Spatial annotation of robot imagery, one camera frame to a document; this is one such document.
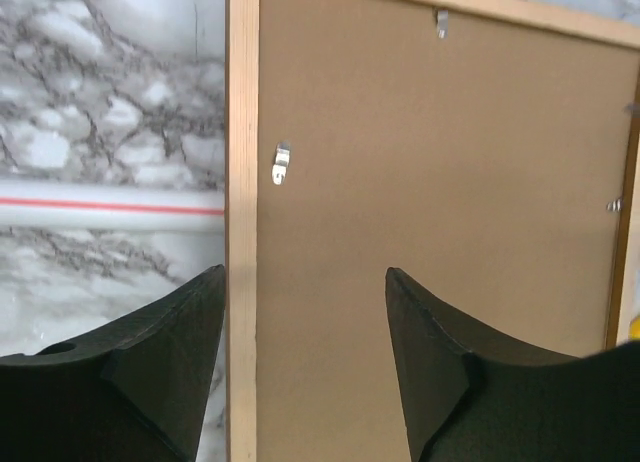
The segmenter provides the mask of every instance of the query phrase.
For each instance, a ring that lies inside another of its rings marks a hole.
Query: metal clip
[[[609,212],[620,212],[622,210],[622,197],[614,200],[613,202],[609,202],[607,204],[607,210]]]
[[[288,142],[280,142],[276,147],[276,156],[271,169],[271,179],[276,185],[282,185],[287,175],[289,161],[291,160],[291,147]]]
[[[630,103],[629,105],[627,105],[624,110],[631,114],[631,117],[638,117],[640,116],[640,104],[637,103]]]
[[[449,31],[449,11],[436,10],[436,30],[438,38],[444,39]]]

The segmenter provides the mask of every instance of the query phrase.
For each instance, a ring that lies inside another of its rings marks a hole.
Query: wooden frame
[[[254,462],[257,456],[259,3],[226,0],[226,425],[227,460],[238,462]]]
[[[259,1],[227,0],[227,451],[255,462]],[[486,18],[640,49],[640,29],[528,0],[412,0]],[[625,338],[633,300],[640,213],[634,187],[640,121],[632,125],[614,261],[606,346]]]

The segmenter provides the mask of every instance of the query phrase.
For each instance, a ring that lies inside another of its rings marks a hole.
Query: brown hardboard backing
[[[638,54],[400,0],[261,0],[260,462],[407,462],[384,275],[603,347]],[[276,145],[291,143],[285,182]]]
[[[640,28],[584,10],[569,10],[537,0],[407,0],[466,14],[498,19],[549,32],[640,49]]]

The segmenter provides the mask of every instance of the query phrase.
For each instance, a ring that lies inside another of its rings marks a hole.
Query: white pipe
[[[224,194],[0,179],[0,225],[224,232]]]

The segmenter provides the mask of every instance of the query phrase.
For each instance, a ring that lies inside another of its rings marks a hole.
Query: red stripe
[[[109,204],[101,202],[76,202],[72,200],[41,200],[0,197],[0,205],[19,207],[46,207],[52,209],[116,210],[119,212],[143,212],[155,214],[224,215],[224,209],[200,209],[197,207],[168,207],[162,205]]]

